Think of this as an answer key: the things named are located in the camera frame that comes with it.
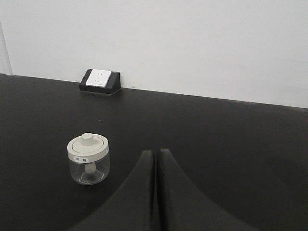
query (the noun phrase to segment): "label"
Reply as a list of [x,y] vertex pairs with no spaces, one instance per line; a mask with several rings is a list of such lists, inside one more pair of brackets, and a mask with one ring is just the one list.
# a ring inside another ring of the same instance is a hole
[[88,163],[89,159],[85,157],[74,156],[74,161],[77,163]]

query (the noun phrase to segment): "jar lid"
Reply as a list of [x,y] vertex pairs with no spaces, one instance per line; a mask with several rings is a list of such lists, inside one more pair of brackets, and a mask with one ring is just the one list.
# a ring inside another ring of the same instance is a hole
[[106,137],[84,133],[72,139],[67,145],[68,158],[77,163],[90,163],[104,158],[109,152]]

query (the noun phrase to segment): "clear glass jar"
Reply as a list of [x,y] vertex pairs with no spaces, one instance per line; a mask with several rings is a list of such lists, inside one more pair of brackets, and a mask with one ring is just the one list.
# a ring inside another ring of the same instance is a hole
[[69,160],[72,178],[79,184],[97,184],[107,177],[110,171],[109,153],[92,163],[76,163]]
[[67,145],[72,178],[79,184],[101,182],[110,171],[109,146],[106,137],[84,133]]

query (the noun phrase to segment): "wall socket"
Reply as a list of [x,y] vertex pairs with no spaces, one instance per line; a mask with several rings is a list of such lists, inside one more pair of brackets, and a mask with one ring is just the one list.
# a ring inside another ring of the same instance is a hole
[[79,89],[82,91],[113,95],[121,89],[120,73],[89,69],[86,71],[79,85]]
[[105,88],[111,75],[111,71],[92,69],[86,82],[87,86]]

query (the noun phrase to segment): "black table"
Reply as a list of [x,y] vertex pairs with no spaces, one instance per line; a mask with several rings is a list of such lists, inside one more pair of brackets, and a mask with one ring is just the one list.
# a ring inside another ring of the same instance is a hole
[[[66,153],[84,132],[110,143],[110,175],[90,187],[71,179]],[[307,109],[131,89],[104,96],[0,75],[0,147],[1,230],[71,227],[105,203],[142,150],[159,148],[236,218],[308,230]]]

